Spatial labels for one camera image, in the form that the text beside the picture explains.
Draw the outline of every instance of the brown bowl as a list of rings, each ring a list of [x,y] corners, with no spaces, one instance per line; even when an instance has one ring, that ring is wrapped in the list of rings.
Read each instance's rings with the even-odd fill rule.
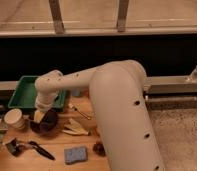
[[[58,123],[58,114],[54,110],[49,110],[45,113],[40,123],[33,121],[34,114],[30,115],[30,128],[37,134],[49,133]]]

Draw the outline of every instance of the black tool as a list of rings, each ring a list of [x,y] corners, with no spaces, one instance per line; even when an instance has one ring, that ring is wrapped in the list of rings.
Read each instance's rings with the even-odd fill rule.
[[[55,158],[48,151],[40,147],[35,141],[24,142],[14,138],[12,141],[6,144],[6,147],[8,151],[14,156],[19,156],[19,154],[21,154],[24,149],[34,149],[42,156],[51,160],[55,160]]]
[[[51,160],[55,160],[55,158],[45,149],[43,149],[42,147],[39,146],[39,144],[37,144],[35,141],[29,141],[28,144],[32,145],[32,147],[41,155],[43,155],[44,157],[47,157]]]

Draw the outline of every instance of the gray floor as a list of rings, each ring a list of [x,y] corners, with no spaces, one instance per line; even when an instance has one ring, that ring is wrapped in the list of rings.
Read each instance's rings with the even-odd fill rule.
[[[193,103],[197,106],[191,101],[160,102],[149,110],[166,171],[197,171],[197,107]]]
[[[118,0],[60,0],[66,28],[114,28]],[[130,0],[127,27],[197,25],[197,0]],[[0,30],[52,29],[48,0],[0,0]]]

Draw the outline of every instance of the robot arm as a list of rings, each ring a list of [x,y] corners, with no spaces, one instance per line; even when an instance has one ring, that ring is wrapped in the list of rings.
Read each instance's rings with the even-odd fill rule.
[[[65,76],[60,71],[54,70],[40,76],[35,81],[37,90],[36,108],[41,112],[47,112],[52,108],[55,98],[62,89],[71,90],[88,87],[96,69],[97,67]]]
[[[89,86],[111,170],[163,171],[142,93],[145,78],[144,68],[131,60],[110,62],[66,76],[54,71],[36,81],[36,107],[48,110],[61,89]]]

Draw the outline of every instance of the yellow object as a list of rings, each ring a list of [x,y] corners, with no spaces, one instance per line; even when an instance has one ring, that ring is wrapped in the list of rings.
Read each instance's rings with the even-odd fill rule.
[[[45,115],[45,113],[43,113],[39,110],[36,110],[34,113],[34,122],[40,123],[42,118],[44,117],[44,115]]]
[[[89,135],[89,131],[85,130],[79,122],[72,118],[69,119],[69,122],[70,124],[64,125],[67,129],[63,129],[62,132],[70,135]]]

